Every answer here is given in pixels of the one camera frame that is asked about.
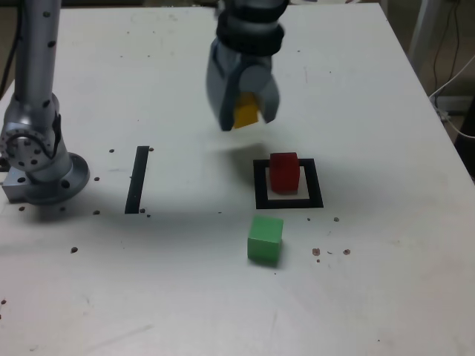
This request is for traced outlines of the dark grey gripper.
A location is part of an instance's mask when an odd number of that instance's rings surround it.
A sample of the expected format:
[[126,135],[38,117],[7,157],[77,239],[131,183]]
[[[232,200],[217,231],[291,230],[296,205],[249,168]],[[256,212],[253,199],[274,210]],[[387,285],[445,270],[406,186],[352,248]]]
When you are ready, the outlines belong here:
[[265,123],[272,122],[280,104],[272,75],[272,57],[239,54],[215,39],[209,52],[206,93],[222,131],[230,131],[234,126],[239,93],[257,108]]

